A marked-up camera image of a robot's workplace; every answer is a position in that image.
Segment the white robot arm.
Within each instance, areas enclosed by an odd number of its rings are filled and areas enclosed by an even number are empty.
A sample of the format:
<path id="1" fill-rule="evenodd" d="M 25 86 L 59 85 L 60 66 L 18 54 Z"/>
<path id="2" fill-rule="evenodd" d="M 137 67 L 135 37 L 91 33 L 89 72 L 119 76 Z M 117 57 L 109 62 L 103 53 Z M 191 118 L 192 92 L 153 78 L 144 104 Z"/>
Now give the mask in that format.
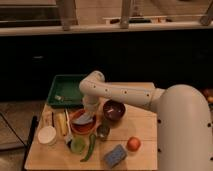
<path id="1" fill-rule="evenodd" d="M 196 88 L 177 84 L 167 89 L 119 85 L 93 71 L 79 84 L 83 105 L 92 112 L 100 98 L 157 115 L 158 171 L 213 171 L 211 111 Z"/>

